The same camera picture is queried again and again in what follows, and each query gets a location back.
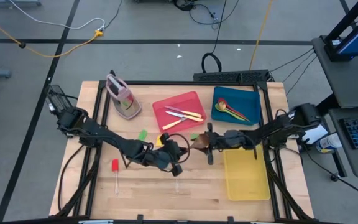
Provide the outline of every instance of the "plastic tray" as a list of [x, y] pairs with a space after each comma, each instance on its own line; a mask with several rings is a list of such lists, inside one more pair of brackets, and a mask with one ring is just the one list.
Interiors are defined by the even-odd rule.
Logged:
[[223, 151], [229, 200], [268, 200], [269, 183], [262, 147], [257, 146], [257, 158], [253, 150], [231, 149]]
[[[219, 98], [223, 98], [235, 110], [243, 114], [249, 121], [241, 121], [225, 112], [220, 112], [215, 108]], [[236, 90], [217, 86], [214, 88], [214, 97], [212, 100], [211, 117], [217, 121], [226, 121], [230, 123], [254, 125], [259, 123], [260, 119], [260, 96], [255, 91]]]
[[175, 125], [174, 127], [164, 131], [162, 127], [180, 119], [179, 117], [167, 114], [165, 111], [172, 111], [175, 113], [183, 114], [178, 111], [166, 109], [164, 106], [173, 106], [181, 110], [199, 113], [202, 115], [204, 121], [206, 120], [206, 113], [204, 111], [203, 105], [201, 105], [200, 99], [198, 98], [198, 95], [195, 91], [173, 96], [171, 98], [167, 98], [165, 100], [153, 103], [154, 114], [157, 119], [158, 127], [160, 128], [161, 133], [177, 133], [179, 131], [192, 128], [204, 123], [204, 121], [196, 122], [187, 119]]

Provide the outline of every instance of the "bottle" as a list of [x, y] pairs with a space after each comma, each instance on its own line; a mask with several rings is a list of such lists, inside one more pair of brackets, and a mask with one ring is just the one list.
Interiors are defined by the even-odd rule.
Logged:
[[330, 134], [316, 142], [315, 148], [321, 153], [333, 152], [334, 149], [342, 147], [338, 134]]

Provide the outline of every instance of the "table leg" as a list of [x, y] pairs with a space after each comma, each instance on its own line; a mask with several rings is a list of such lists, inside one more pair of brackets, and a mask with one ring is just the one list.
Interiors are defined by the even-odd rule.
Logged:
[[320, 116], [324, 116], [328, 113], [330, 109], [340, 108], [340, 106], [338, 104], [338, 101], [336, 100], [334, 93], [332, 93], [327, 98], [325, 98], [321, 103], [319, 103], [316, 108]]
[[333, 159], [334, 159], [334, 162], [335, 162], [336, 169], [338, 170], [339, 176], [340, 177], [347, 177], [345, 167], [343, 166], [343, 163], [342, 163], [342, 159], [339, 156], [339, 153], [336, 152], [336, 150], [333, 153]]

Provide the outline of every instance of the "green block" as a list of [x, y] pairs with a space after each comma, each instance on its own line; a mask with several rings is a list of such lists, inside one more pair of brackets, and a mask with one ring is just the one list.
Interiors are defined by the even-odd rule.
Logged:
[[194, 140], [194, 139], [196, 139], [197, 137], [198, 137], [198, 134], [191, 134], [190, 139], [191, 139], [191, 140]]
[[141, 140], [141, 141], [144, 141], [146, 139], [146, 136], [147, 136], [147, 131], [146, 130], [142, 130], [139, 134], [139, 137], [138, 139]]

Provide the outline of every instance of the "spoon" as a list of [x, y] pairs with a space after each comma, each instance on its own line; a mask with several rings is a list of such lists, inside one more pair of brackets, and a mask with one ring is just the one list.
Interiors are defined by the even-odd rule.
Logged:
[[229, 104], [227, 103], [227, 101], [225, 99], [219, 98], [218, 103], [221, 103], [222, 105], [224, 104], [224, 107], [227, 108], [229, 111], [231, 111], [232, 113], [240, 116], [242, 119], [244, 119], [246, 121], [249, 121], [244, 115], [242, 115], [240, 112], [236, 111], [234, 108], [229, 106]]
[[245, 121], [244, 118], [241, 118], [240, 116], [236, 115], [235, 113], [233, 113], [232, 111], [228, 110], [226, 108], [226, 104], [222, 101], [220, 101], [219, 103], [216, 103], [215, 104], [215, 108], [220, 111], [220, 112], [225, 112], [225, 113], [228, 113], [229, 115], [241, 120], [241, 121]]

